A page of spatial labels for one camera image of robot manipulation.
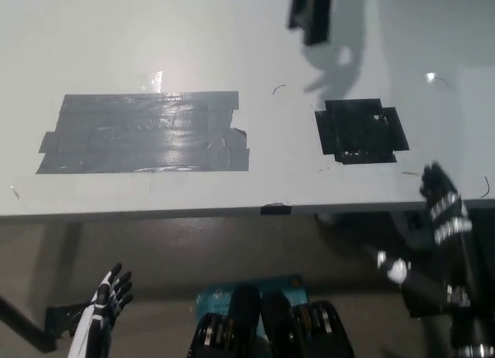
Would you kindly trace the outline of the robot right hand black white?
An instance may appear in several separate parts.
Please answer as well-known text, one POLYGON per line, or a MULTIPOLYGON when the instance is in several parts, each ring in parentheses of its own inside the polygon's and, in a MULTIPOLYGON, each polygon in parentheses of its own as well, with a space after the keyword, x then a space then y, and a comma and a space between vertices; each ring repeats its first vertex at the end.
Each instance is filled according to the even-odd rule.
POLYGON ((484 298, 489 287, 474 223, 440 164, 433 162, 424 168, 420 193, 431 225, 431 274, 414 269, 410 261, 393 258, 387 251, 377 252, 377 268, 395 284, 430 298, 439 293, 440 281, 462 289, 470 301, 484 298))

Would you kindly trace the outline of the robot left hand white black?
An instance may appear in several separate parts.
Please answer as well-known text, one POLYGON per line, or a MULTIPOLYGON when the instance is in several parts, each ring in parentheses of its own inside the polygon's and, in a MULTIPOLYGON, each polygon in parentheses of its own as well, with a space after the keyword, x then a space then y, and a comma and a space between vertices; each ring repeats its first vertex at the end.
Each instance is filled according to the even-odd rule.
POLYGON ((83 310, 68 358, 109 357, 111 334, 125 306, 133 301, 131 272, 117 263, 101 280, 83 310))

